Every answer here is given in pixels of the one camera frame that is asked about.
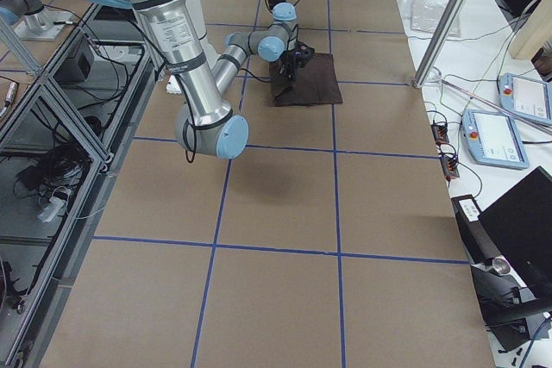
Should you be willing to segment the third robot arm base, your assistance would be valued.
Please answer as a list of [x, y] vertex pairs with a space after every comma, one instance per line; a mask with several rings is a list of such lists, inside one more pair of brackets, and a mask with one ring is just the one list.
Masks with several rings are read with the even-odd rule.
[[72, 25], [72, 12], [50, 10], [41, 0], [1, 0], [1, 19], [25, 41], [53, 41]]

